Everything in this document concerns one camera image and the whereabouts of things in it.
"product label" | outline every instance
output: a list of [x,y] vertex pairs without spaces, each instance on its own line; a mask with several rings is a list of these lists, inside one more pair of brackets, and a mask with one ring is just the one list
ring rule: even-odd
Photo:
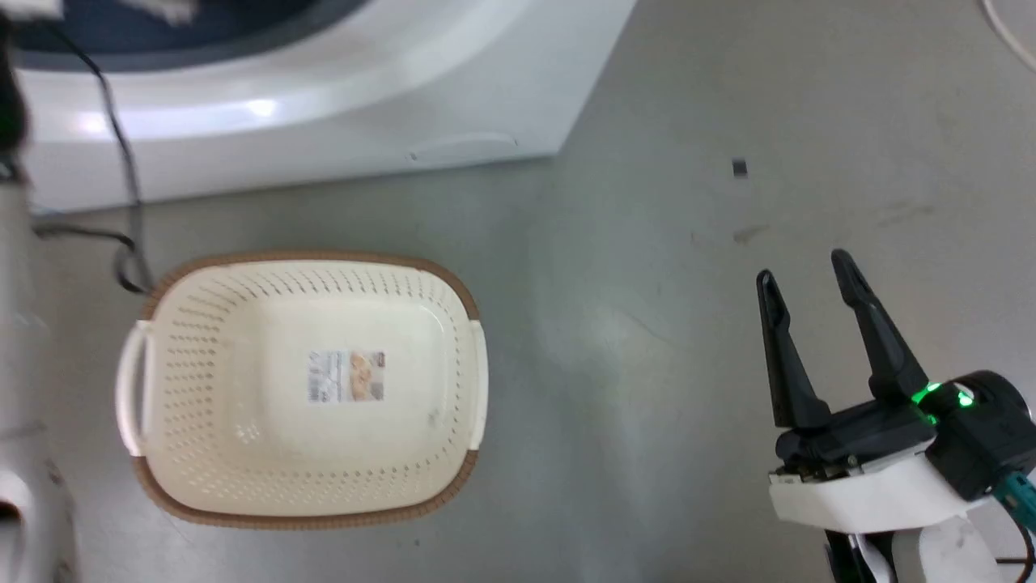
[[384,401],[384,353],[314,351],[308,371],[306,397],[311,405]]

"basket rim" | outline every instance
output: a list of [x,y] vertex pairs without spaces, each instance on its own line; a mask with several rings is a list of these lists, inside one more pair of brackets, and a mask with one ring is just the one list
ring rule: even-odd
[[474,298],[471,297],[470,291],[468,291],[467,287],[459,276],[442,265],[419,257],[354,251],[271,251],[264,253],[231,253],[194,259],[182,263],[178,267],[169,271],[168,274],[163,276],[162,280],[155,284],[147,302],[144,304],[141,320],[149,322],[153,320],[154,313],[157,312],[159,305],[162,303],[166,294],[169,293],[169,290],[172,289],[173,286],[175,286],[181,279],[194,271],[207,267],[218,267],[221,265],[230,265],[235,263],[260,263],[274,261],[352,261],[358,263],[382,263],[401,267],[412,267],[418,270],[428,271],[438,276],[453,288],[457,297],[460,298],[461,304],[464,307],[464,312],[467,313],[468,320],[479,320],[479,308],[476,305]]
[[[353,251],[272,251],[212,255],[188,261],[162,278],[144,305],[141,319],[152,321],[162,299],[180,280],[194,271],[234,263],[272,261],[354,261],[412,267],[428,271],[444,281],[455,291],[471,321],[479,320],[479,309],[464,283],[442,265],[418,257]],[[151,472],[147,457],[133,458],[134,472],[147,497],[160,508],[180,520],[201,525],[251,530],[326,530],[387,524],[423,517],[452,500],[467,483],[479,459],[479,450],[469,449],[453,480],[438,494],[409,506],[370,513],[314,517],[265,517],[212,513],[188,506],[169,495]]]

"gray floor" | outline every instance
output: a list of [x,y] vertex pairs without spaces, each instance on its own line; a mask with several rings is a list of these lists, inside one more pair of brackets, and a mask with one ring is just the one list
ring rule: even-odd
[[[84,581],[825,580],[819,533],[778,523],[767,497],[755,272],[776,270],[834,407],[868,397],[835,245],[932,376],[989,368],[1036,399],[1034,155],[1036,77],[970,0],[641,0],[557,159],[150,208],[160,271],[370,249],[438,261],[479,300],[493,381],[471,482],[433,516],[341,532],[155,509],[112,412],[140,302],[110,281],[109,249],[50,243],[50,420]],[[978,520],[1018,552],[996,512]]]

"white washing machine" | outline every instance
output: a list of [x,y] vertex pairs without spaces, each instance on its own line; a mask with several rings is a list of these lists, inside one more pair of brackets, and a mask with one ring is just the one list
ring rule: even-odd
[[[95,56],[162,200],[555,154],[635,2],[316,0],[244,38]],[[21,69],[35,202],[123,204],[96,80],[68,59]]]

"plastic basket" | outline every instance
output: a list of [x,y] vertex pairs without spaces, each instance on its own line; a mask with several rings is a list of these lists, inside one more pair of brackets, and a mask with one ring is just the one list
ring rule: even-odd
[[180,268],[126,340],[116,382],[150,498],[190,522],[263,529],[441,506],[474,466],[487,400],[485,337],[460,280],[355,253]]

